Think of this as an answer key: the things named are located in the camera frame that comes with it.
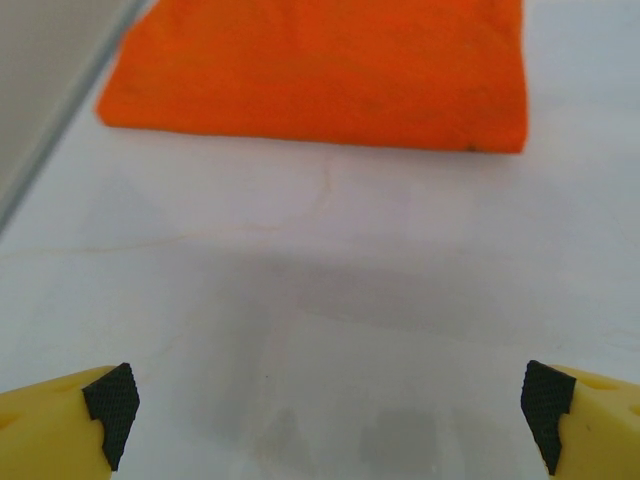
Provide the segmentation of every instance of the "white surface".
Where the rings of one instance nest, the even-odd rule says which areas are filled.
[[[536,3],[526,155],[101,127],[0,245],[0,390],[129,361],[127,479],[543,479],[526,362],[640,382],[640,3]]]

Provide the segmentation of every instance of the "white table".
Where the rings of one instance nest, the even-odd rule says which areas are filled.
[[[523,156],[109,130],[94,92],[0,244],[0,390],[131,362],[120,480],[546,478],[526,362],[640,382],[640,3],[528,18]]]

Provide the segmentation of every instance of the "orange cloth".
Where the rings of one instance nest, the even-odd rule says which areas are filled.
[[[159,0],[98,104],[111,126],[520,152],[522,0]]]

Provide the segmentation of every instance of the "folded fabric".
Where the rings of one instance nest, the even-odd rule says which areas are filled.
[[[128,33],[105,124],[520,152],[522,0],[159,0]]]

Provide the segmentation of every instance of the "black rubber pad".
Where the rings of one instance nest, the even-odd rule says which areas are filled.
[[[104,452],[111,470],[118,471],[131,426],[140,406],[131,366],[123,363],[82,390],[92,420],[104,426]]]
[[[575,385],[572,376],[540,362],[532,360],[527,365],[520,405],[552,476],[562,451],[558,423],[571,409]]]

